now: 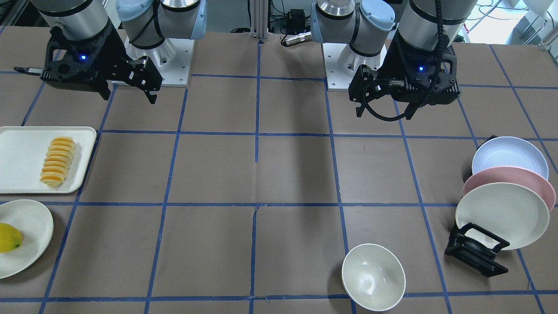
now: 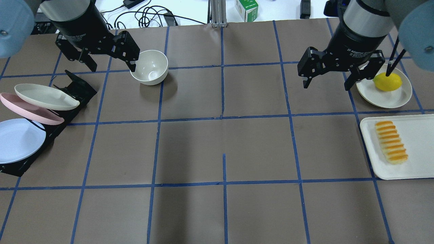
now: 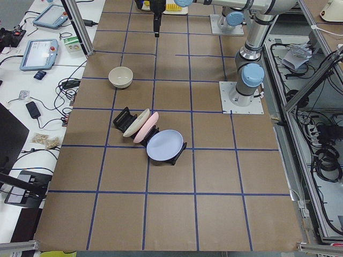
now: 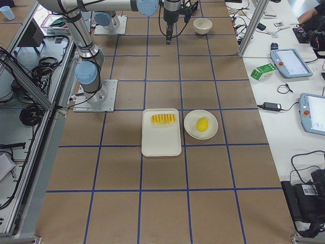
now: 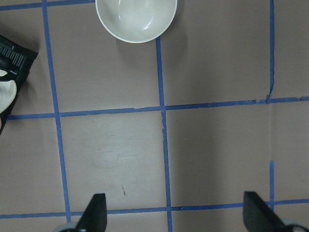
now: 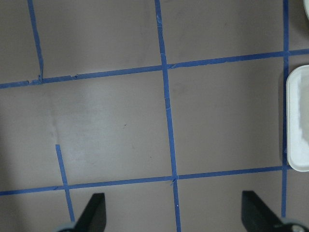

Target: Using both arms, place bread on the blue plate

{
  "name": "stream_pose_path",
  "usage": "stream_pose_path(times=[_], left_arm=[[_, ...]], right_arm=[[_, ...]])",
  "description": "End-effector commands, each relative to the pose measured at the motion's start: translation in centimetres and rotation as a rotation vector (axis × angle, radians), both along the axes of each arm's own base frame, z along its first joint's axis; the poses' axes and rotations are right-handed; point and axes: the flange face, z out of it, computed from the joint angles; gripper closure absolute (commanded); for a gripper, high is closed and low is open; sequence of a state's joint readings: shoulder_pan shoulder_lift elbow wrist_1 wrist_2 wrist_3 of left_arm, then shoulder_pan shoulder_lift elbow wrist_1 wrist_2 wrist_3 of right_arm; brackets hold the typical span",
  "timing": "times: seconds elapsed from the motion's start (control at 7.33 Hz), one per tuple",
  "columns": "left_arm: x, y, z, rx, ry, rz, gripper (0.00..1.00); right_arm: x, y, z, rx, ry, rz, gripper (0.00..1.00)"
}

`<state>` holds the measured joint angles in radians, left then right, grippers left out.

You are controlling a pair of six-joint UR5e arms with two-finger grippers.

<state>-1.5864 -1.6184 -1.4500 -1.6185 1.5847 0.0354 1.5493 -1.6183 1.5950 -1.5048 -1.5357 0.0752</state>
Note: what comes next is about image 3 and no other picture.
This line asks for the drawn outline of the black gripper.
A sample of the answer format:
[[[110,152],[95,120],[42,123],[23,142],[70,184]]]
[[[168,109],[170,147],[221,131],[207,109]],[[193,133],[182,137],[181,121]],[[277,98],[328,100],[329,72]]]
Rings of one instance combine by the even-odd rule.
[[[160,36],[161,14],[165,11],[165,0],[150,0],[150,10],[154,12],[153,31],[154,36]]]

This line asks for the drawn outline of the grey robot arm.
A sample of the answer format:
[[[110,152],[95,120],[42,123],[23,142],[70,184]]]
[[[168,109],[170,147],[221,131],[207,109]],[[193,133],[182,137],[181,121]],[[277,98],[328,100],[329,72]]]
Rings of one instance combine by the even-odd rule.
[[[199,1],[203,5],[218,5],[241,10],[256,10],[244,46],[235,56],[238,80],[229,93],[230,101],[239,107],[247,107],[255,90],[264,80],[264,69],[258,64],[263,44],[277,16],[290,10],[296,1]]]
[[[224,31],[234,29],[244,21],[243,10],[228,6],[222,7],[221,21],[219,25]]]

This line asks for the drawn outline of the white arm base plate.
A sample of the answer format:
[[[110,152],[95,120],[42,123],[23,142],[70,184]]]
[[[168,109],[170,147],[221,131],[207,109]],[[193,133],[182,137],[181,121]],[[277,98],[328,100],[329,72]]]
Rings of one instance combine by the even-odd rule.
[[[263,115],[262,99],[256,88],[251,96],[236,91],[236,81],[220,81],[219,91],[224,114]]]

